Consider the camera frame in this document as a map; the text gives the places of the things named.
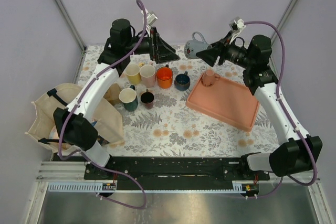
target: held mug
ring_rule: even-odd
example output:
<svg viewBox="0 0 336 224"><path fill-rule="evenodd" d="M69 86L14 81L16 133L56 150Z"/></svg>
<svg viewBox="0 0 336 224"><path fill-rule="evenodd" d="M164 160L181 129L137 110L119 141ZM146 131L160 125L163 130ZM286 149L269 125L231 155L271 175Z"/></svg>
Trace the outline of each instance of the held mug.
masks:
<svg viewBox="0 0 336 224"><path fill-rule="evenodd" d="M150 110L151 108L153 108L154 95L152 92L149 92L148 89L146 89L146 92L141 95L140 100L146 109Z"/></svg>
<svg viewBox="0 0 336 224"><path fill-rule="evenodd" d="M134 85L120 91L119 100L122 102L126 110L134 111L138 107L138 97L136 94Z"/></svg>
<svg viewBox="0 0 336 224"><path fill-rule="evenodd" d="M208 69L202 74L202 84L206 87L211 87L219 79L220 75L212 69Z"/></svg>
<svg viewBox="0 0 336 224"><path fill-rule="evenodd" d="M198 34L202 41L197 40L195 38L195 34ZM193 40L188 40L184 46L184 54L188 59L198 59L196 53L212 48L212 46L206 42L205 38L199 31L193 32L191 37Z"/></svg>
<svg viewBox="0 0 336 224"><path fill-rule="evenodd" d="M180 91L185 91L190 87L190 77L188 72L180 73L175 77L175 87Z"/></svg>
<svg viewBox="0 0 336 224"><path fill-rule="evenodd" d="M156 72L156 77L158 78L158 85L162 89L169 88L173 83L173 70L169 68L168 65L159 68Z"/></svg>
<svg viewBox="0 0 336 224"><path fill-rule="evenodd" d="M135 64L129 63L125 68L125 74L127 76L128 81L133 84L137 85L141 81L140 77L140 67L143 66L143 63Z"/></svg>
<svg viewBox="0 0 336 224"><path fill-rule="evenodd" d="M153 63L148 65L143 65L140 68L140 76L143 84L146 86L146 88L151 88L155 86L156 82L156 75L155 75L156 69L153 66Z"/></svg>

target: orange tray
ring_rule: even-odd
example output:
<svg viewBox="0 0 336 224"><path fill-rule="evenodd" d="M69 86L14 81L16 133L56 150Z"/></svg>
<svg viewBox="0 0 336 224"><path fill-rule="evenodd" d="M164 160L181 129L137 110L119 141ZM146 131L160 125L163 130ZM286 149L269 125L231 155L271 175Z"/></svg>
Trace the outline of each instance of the orange tray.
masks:
<svg viewBox="0 0 336 224"><path fill-rule="evenodd" d="M259 102L250 90L223 77L211 87L205 87L201 78L202 75L190 93L186 106L250 132L259 109Z"/></svg>

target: reflective floor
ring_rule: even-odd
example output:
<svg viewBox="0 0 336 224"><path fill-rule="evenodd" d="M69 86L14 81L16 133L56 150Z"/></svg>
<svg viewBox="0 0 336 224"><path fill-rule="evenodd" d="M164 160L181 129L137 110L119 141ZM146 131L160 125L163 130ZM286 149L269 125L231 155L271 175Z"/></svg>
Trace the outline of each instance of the reflective floor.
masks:
<svg viewBox="0 0 336 224"><path fill-rule="evenodd" d="M262 184L260 194L272 189ZM140 206L141 194L111 196L127 204ZM146 210L133 210L100 201L94 194L47 193L39 223L318 223L308 190L295 184L283 184L265 199L244 200L220 194L148 194Z"/></svg>

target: pink mug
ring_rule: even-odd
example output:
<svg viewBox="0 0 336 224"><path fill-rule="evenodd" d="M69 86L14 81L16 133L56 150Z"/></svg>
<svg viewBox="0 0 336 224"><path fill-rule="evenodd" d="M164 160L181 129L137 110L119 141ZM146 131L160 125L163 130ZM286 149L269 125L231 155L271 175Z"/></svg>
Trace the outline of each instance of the pink mug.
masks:
<svg viewBox="0 0 336 224"><path fill-rule="evenodd" d="M151 88L155 85L156 82L156 75L155 75L155 67L153 66L153 63L148 65L143 65L140 68L140 76L143 84L146 86L146 88Z"/></svg>
<svg viewBox="0 0 336 224"><path fill-rule="evenodd" d="M210 87L215 81L220 79L220 75L215 73L214 70L208 69L202 74L202 84L203 86Z"/></svg>

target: dark blue mug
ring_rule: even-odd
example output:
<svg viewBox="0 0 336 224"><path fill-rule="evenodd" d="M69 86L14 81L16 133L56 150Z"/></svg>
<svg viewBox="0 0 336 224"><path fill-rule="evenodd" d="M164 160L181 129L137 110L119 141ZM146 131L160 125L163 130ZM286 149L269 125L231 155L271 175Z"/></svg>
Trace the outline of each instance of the dark blue mug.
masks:
<svg viewBox="0 0 336 224"><path fill-rule="evenodd" d="M175 77L175 87L180 91L185 91L190 87L188 72L180 73Z"/></svg>
<svg viewBox="0 0 336 224"><path fill-rule="evenodd" d="M136 94L134 85L120 91L119 100L122 102L126 110L134 111L137 109L138 97Z"/></svg>

